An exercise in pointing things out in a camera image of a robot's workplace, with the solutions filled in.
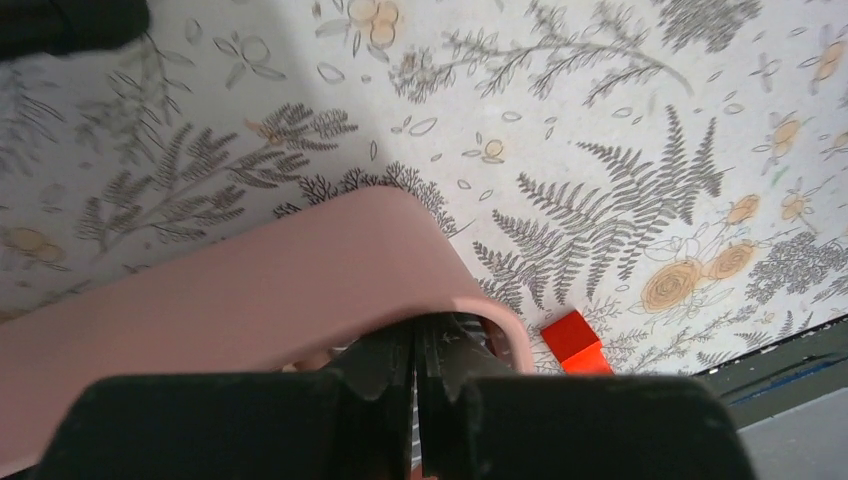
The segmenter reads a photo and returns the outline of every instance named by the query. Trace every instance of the red block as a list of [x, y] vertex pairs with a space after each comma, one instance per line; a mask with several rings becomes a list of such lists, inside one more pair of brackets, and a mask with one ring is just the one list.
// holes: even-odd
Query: red block
[[601, 353], [601, 340], [574, 311], [542, 329], [542, 338], [566, 373], [613, 373]]

